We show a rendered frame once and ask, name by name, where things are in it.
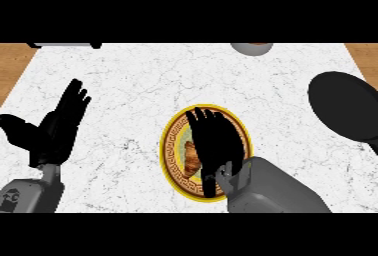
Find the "grey bowl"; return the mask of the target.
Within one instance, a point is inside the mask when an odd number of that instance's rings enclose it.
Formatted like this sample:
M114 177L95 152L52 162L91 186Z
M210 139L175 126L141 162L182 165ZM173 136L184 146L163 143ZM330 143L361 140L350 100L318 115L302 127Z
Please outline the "grey bowl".
M232 43L234 49L247 56L265 55L272 47L272 43Z

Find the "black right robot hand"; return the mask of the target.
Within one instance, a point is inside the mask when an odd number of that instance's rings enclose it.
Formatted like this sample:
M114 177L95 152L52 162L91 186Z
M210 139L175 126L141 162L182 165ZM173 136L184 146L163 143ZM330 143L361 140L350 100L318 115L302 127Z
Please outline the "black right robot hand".
M219 168L232 162L231 175L235 176L241 171L246 156L244 143L232 122L220 112L195 108L195 112L187 112L187 118L203 164L204 196L213 198L216 196L216 172Z

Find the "brown croissant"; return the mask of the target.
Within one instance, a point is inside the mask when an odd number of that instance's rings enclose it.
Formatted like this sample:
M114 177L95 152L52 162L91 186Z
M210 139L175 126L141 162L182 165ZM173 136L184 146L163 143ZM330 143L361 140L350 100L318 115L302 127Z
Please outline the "brown croissant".
M195 144L185 143L185 175L192 177L201 168L201 161L197 154Z

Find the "black pan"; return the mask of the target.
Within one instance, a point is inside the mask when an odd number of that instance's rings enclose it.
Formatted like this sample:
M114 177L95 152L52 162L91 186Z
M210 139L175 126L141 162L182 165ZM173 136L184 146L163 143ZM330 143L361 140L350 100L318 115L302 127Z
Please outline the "black pan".
M378 155L378 90L356 76L330 71L312 79L308 95L327 127Z

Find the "black and grey appliance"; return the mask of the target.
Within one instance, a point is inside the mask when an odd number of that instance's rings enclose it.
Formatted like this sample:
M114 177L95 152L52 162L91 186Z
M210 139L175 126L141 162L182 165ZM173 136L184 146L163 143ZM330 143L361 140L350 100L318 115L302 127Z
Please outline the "black and grey appliance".
M48 46L83 46L92 47L94 49L101 49L102 43L27 43L31 48L40 49Z

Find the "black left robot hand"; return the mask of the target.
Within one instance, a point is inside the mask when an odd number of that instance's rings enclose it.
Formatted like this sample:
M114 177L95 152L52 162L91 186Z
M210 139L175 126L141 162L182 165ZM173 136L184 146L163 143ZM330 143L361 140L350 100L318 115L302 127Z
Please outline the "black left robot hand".
M31 168L45 164L61 165L68 160L91 100L83 82L74 79L39 126L12 114L0 114L8 141L30 152Z

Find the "yellow patterned plate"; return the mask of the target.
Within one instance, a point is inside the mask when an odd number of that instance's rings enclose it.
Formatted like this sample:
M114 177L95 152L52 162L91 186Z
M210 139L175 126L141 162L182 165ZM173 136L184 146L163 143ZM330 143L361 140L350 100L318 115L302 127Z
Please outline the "yellow patterned plate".
M160 140L160 162L167 181L176 191L191 200L213 203L226 199L220 186L216 186L216 196L207 198L203 191L201 169L192 177L185 175L185 143L192 140L192 130L187 118L187 112L195 112L195 108L220 112L232 122L244 143L244 158L249 159L254 153L252 137L243 121L232 111L215 104L197 104L182 109L169 121Z

